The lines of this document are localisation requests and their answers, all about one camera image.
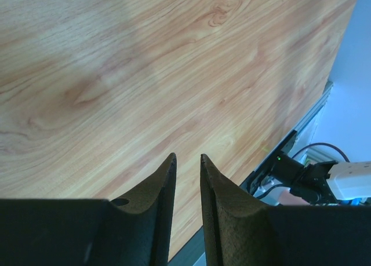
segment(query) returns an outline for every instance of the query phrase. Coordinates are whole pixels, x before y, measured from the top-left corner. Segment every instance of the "white wall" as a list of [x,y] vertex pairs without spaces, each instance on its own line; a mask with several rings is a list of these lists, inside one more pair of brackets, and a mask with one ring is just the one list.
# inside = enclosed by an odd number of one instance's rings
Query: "white wall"
[[371,0],[358,0],[330,80],[334,88],[312,142],[335,144],[352,162],[371,161]]

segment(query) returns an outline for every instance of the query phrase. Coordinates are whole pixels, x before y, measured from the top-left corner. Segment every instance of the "black cable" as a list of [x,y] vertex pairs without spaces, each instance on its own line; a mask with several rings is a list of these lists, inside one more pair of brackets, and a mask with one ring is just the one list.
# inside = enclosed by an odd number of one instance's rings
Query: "black cable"
[[331,147],[332,149],[335,149],[344,158],[344,160],[346,162],[350,163],[350,160],[349,160],[348,156],[339,147],[336,147],[335,145],[332,145],[330,143],[312,143],[310,145],[307,145],[307,146],[303,147],[301,150],[299,150],[295,155],[293,155],[292,159],[294,159],[296,156],[298,156],[305,149],[316,146],[316,145],[323,145],[323,146],[327,146],[327,147]]
[[265,193],[263,193],[263,194],[261,194],[261,195],[259,195],[259,196],[257,196],[256,198],[257,199],[262,199],[262,198],[265,198],[272,190],[274,190],[274,189],[276,189],[276,188],[278,188],[278,187],[286,187],[287,188],[287,186],[284,186],[283,184],[277,184],[277,185],[273,185],[272,187],[270,187]]

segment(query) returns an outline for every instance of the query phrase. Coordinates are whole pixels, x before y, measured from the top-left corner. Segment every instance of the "table surface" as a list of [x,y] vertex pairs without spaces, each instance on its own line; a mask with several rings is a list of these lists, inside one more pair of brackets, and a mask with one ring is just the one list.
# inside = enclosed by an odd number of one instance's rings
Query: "table surface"
[[0,0],[0,196],[114,198],[178,158],[241,183],[322,93],[356,0]]

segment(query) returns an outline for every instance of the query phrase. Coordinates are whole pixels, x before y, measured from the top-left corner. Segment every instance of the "wooden table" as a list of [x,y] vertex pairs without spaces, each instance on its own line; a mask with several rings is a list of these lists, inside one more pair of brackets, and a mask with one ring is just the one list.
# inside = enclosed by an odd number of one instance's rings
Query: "wooden table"
[[114,198],[178,157],[240,183],[321,95],[356,0],[0,0],[0,196]]

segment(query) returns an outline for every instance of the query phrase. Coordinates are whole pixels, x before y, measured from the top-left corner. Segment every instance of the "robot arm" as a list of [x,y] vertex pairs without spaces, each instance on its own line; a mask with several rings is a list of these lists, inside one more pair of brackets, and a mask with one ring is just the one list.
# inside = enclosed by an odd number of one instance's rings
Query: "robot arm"
[[371,162],[338,163],[333,165],[326,179],[338,200],[371,197]]

